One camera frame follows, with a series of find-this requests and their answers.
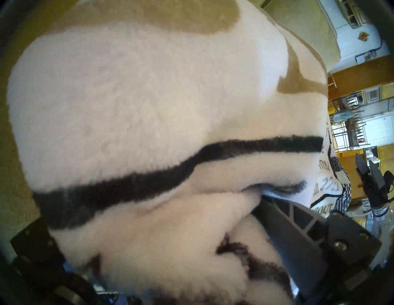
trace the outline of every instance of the black stripe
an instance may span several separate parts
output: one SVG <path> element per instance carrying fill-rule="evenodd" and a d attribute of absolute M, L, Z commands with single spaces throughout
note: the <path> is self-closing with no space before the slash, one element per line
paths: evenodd
<path fill-rule="evenodd" d="M 327 197 L 334 197 L 334 198 L 338 198 L 341 197 L 342 195 L 331 195 L 331 194 L 324 194 L 323 196 L 321 196 L 319 199 L 317 199 L 314 203 L 312 203 L 310 205 L 310 209 L 313 208 L 316 204 L 318 204 L 319 202 L 322 202 L 325 198 Z"/>
<path fill-rule="evenodd" d="M 226 160 L 256 152 L 321 152 L 322 137 L 276 137 L 255 141 L 230 140 L 210 144 L 197 154 L 172 168 L 147 174 L 132 173 L 126 177 L 92 185 L 58 189 L 49 193 L 35 192 L 34 200 L 47 225 L 53 229 L 73 228 L 117 203 L 151 199 L 187 180 L 201 163 Z"/>
<path fill-rule="evenodd" d="M 286 292 L 290 299 L 293 299 L 290 278 L 284 267 L 278 266 L 273 262 L 264 262 L 254 256 L 249 257 L 248 262 L 248 276 L 250 280 L 275 282 Z"/>

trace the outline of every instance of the screw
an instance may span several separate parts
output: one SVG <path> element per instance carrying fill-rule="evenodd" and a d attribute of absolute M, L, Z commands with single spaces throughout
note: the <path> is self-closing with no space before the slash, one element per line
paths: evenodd
<path fill-rule="evenodd" d="M 364 232 L 360 232 L 360 237 L 362 237 L 365 240 L 369 239 L 369 235 L 367 233 L 364 233 Z"/>
<path fill-rule="evenodd" d="M 333 212 L 333 215 L 336 216 L 336 217 L 342 217 L 342 214 L 339 213 L 339 212 Z"/>
<path fill-rule="evenodd" d="M 345 251 L 348 248 L 348 246 L 341 241 L 336 241 L 334 247 L 341 251 Z"/>

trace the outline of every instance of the white appliance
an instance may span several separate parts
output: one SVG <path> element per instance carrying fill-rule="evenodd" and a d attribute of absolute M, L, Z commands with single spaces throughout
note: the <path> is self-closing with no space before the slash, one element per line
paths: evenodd
<path fill-rule="evenodd" d="M 381 99 L 381 88 L 376 86 L 362 91 L 366 104 L 378 102 Z"/>

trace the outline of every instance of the wall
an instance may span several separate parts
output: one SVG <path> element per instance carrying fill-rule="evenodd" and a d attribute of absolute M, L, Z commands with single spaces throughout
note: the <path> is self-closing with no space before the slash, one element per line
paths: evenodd
<path fill-rule="evenodd" d="M 329 101 L 356 91 L 394 81 L 394 60 L 390 55 L 379 57 L 333 73 L 336 88 L 328 88 Z"/>
<path fill-rule="evenodd" d="M 338 35 L 337 42 L 341 52 L 341 60 L 331 69 L 331 73 L 357 65 L 355 57 L 380 47 L 380 35 L 377 28 L 372 24 L 366 24 L 360 28 L 352 29 L 346 19 L 342 16 L 335 0 L 321 0 L 331 23 Z M 358 39 L 360 32 L 369 34 L 366 42 Z M 389 55 L 390 50 L 383 42 L 380 50 L 376 51 L 376 58 Z"/>
<path fill-rule="evenodd" d="M 370 118 L 374 115 L 379 115 L 382 113 L 388 112 L 390 100 L 380 101 L 372 104 L 367 104 L 365 106 L 360 107 L 361 117 L 363 119 Z"/>
<path fill-rule="evenodd" d="M 374 115 L 364 121 L 365 136 L 369 143 L 366 147 L 394 143 L 394 111 Z"/>

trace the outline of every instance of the fuzzy blanket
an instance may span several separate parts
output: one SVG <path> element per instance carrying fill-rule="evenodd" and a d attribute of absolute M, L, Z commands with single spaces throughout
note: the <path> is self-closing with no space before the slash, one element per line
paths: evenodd
<path fill-rule="evenodd" d="M 9 118 L 59 249 L 157 303 L 291 304 L 261 193 L 312 203 L 319 54 L 246 0 L 83 0 L 14 66 Z"/>

